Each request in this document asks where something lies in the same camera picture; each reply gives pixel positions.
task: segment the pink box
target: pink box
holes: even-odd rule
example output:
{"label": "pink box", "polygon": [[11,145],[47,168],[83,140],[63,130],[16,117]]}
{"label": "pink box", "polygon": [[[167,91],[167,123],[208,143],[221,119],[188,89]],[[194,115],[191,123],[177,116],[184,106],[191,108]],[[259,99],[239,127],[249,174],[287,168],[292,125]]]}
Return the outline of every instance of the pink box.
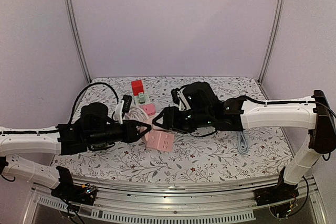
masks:
{"label": "pink box", "polygon": [[142,106],[142,109],[146,112],[147,115],[155,115],[156,109],[153,103],[146,104]]}

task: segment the white enclosure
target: white enclosure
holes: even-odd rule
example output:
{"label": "white enclosure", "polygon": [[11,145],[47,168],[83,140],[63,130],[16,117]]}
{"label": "white enclosure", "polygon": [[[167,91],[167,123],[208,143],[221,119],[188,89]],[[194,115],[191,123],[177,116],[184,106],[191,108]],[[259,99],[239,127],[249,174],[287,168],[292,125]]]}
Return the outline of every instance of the white enclosure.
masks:
{"label": "white enclosure", "polygon": [[257,77],[276,0],[73,0],[92,78]]}
{"label": "white enclosure", "polygon": [[[336,110],[335,31],[336,0],[0,0],[0,125],[65,123],[97,77],[261,73],[269,99],[321,89]],[[297,151],[307,132],[285,130]],[[330,223],[335,163],[332,154],[312,171]],[[19,223],[32,185],[0,186],[0,222]]]}

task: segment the patterned tablecloth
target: patterned tablecloth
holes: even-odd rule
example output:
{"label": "patterned tablecloth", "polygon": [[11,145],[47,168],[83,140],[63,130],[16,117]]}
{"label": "patterned tablecloth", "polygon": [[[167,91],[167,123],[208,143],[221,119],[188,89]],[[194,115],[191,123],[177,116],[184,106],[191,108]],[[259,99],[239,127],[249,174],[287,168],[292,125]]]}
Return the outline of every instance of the patterned tablecloth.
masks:
{"label": "patterned tablecloth", "polygon": [[[220,100],[239,95],[264,99],[253,78],[236,77],[123,77],[97,78],[93,82],[107,82],[119,97],[132,95],[131,81],[141,79],[152,103],[160,112],[174,105],[170,95],[173,88],[195,81],[208,82]],[[111,116],[116,105],[113,93],[104,86],[91,87],[80,102],[80,108],[91,102],[102,102],[109,107]],[[201,129],[203,135],[212,129]],[[64,166],[75,175],[102,179],[116,179],[147,183],[199,183],[237,180],[274,175],[292,158],[285,137],[278,127],[260,127],[246,130],[249,151],[237,151],[237,134],[219,132],[203,138],[175,133],[174,151],[151,150],[139,140],[133,144],[118,142],[103,152],[55,156],[52,165]]]}

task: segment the metal rail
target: metal rail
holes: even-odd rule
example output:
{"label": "metal rail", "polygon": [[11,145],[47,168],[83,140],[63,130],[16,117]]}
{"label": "metal rail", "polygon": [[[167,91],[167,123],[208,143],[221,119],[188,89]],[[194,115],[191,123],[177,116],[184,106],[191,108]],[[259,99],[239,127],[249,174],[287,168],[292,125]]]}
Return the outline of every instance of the metal rail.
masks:
{"label": "metal rail", "polygon": [[259,78],[257,81],[260,84],[262,84],[265,79],[267,69],[270,63],[270,59],[272,56],[274,44],[275,44],[277,33],[278,33],[278,28],[280,24],[280,18],[281,18],[281,13],[282,13],[282,8],[284,6],[284,2],[285,0],[277,0],[277,8],[276,8],[276,12],[275,12],[274,20],[273,20],[273,26],[272,26],[271,34],[269,37],[264,61],[262,63],[261,71],[260,71]]}
{"label": "metal rail", "polygon": [[64,1],[65,1],[66,9],[67,9],[67,14],[68,14],[69,22],[70,22],[70,28],[71,28],[71,32],[72,32],[72,36],[73,36],[73,41],[75,43],[79,63],[80,63],[80,66],[82,68],[83,75],[84,75],[84,78],[85,78],[86,82],[90,83],[92,81],[92,78],[90,76],[89,68],[88,68],[88,65],[86,63],[86,59],[85,59],[85,56],[84,56],[82,44],[81,44],[81,41],[80,41],[78,28],[77,28],[77,23],[76,23],[76,19],[75,19],[75,11],[74,11],[74,7],[73,7],[73,4],[72,4],[72,0],[64,0]]}
{"label": "metal rail", "polygon": [[[243,179],[239,181],[240,183],[237,181],[208,183],[208,186],[152,184],[151,187],[143,183],[96,181],[95,185],[99,190],[95,205],[92,207],[81,205],[79,214],[113,223],[127,223],[131,219],[134,220],[132,223],[148,221],[152,224],[163,224],[164,221],[169,224],[168,220],[175,224],[203,223],[203,221],[208,224],[239,223],[255,219],[254,210],[268,207],[256,205],[253,190],[275,185],[275,178],[276,176],[268,176]],[[308,183],[310,195],[318,194],[313,177],[308,177]],[[299,198],[305,197],[307,187],[304,181],[299,183],[298,189]],[[50,196],[48,188],[35,185],[34,191],[37,195],[34,199],[38,204],[65,211],[66,207],[59,199]],[[319,196],[314,199],[319,203]]]}

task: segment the red block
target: red block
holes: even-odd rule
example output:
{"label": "red block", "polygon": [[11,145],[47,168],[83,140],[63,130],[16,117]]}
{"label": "red block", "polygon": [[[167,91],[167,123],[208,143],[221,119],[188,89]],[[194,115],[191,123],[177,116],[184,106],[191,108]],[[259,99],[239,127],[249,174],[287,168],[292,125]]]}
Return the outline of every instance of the red block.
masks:
{"label": "red block", "polygon": [[141,92],[144,93],[144,89],[143,89],[143,85],[142,85],[141,80],[132,81],[131,85],[132,85],[132,90],[133,90],[133,94],[134,94],[135,97]]}

